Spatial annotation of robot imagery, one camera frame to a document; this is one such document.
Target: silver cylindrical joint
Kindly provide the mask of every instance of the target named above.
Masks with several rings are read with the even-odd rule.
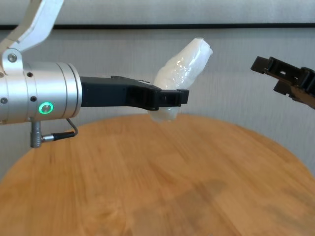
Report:
[[[24,75],[0,78],[0,123],[71,118],[78,114],[82,87],[71,64],[24,64]]]

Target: gray wall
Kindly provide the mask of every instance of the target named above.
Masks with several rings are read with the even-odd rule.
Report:
[[[1,0],[0,23],[20,23],[28,3],[29,0]],[[65,0],[56,22],[109,25],[314,23],[314,10],[314,0]]]
[[[153,81],[159,68],[194,37],[204,37],[214,54],[182,112],[256,130],[288,148],[315,173],[315,111],[273,92],[276,79],[250,71],[258,55],[315,68],[314,29],[54,31],[45,43],[24,53],[24,60],[71,62],[81,75]],[[73,120],[84,124],[143,112],[83,108]],[[42,126],[45,133],[69,128],[64,120]],[[27,123],[0,126],[0,177],[28,151],[29,128]]]

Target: crumpled plastic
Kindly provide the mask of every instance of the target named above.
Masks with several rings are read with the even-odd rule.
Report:
[[[162,67],[154,80],[161,89],[188,89],[205,68],[213,53],[203,38],[195,38]],[[154,121],[175,120],[180,107],[162,107],[148,111]]]

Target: black wall trim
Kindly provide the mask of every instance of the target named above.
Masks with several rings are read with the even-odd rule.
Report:
[[[15,25],[0,25],[12,30]],[[175,30],[175,29],[246,29],[246,28],[315,28],[315,23],[253,23],[253,24],[176,24],[176,25],[55,25],[55,30]]]

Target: wooden tabletop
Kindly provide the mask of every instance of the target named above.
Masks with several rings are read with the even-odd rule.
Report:
[[[83,125],[0,184],[1,236],[314,236],[315,181],[282,146],[196,116]]]

